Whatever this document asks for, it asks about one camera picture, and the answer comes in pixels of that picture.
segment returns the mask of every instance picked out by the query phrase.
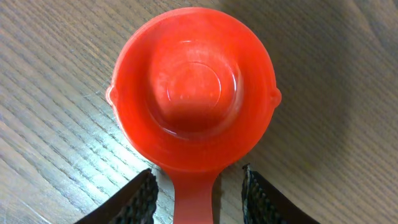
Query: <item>plastic scoop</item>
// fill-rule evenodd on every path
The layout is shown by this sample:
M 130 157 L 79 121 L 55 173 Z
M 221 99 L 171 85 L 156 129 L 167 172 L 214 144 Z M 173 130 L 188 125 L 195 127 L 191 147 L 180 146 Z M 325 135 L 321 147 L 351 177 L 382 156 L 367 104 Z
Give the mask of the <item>plastic scoop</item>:
M 222 12 L 161 14 L 128 40 L 106 99 L 175 188 L 174 223 L 213 223 L 217 175 L 264 134 L 281 94 L 261 41 Z

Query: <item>cup handle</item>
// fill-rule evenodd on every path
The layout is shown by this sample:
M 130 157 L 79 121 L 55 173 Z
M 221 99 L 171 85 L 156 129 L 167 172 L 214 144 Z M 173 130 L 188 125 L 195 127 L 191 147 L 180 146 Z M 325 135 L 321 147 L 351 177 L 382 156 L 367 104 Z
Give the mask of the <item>cup handle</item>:
M 221 172 L 180 172 L 164 170 L 172 179 L 175 190 L 173 224 L 211 224 L 213 209 L 211 191 Z

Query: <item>red plastic cup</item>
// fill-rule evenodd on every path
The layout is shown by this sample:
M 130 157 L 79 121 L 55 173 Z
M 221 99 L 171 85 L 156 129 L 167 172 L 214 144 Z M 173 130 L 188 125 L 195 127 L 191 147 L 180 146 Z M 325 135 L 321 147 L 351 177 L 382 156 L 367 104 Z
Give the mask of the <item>red plastic cup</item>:
M 281 94 L 250 29 L 225 13 L 191 7 L 137 30 L 106 99 L 134 148 L 172 179 L 174 223 L 213 223 L 216 177 L 260 140 Z

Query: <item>red measuring cup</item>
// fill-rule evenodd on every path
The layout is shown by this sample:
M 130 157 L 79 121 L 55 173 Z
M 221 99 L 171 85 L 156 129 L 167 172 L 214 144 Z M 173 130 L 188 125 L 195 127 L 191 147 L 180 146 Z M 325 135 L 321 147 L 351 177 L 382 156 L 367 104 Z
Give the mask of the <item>red measuring cup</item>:
M 213 223 L 217 175 L 264 134 L 281 94 L 261 41 L 212 9 L 161 14 L 128 40 L 106 99 L 175 188 L 174 223 Z

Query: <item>wooden table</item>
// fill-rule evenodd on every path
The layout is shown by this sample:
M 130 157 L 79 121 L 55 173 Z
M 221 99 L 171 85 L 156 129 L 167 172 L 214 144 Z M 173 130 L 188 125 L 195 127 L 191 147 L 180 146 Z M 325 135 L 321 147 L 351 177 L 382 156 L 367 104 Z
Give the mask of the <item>wooden table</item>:
M 321 223 L 398 223 L 397 0 L 2 0 L 0 223 L 73 223 L 148 167 L 156 222 L 172 222 L 172 183 L 126 141 L 104 91 L 134 31 L 185 6 L 249 26 L 283 95 L 217 180 L 216 223 L 243 223 L 248 162 Z

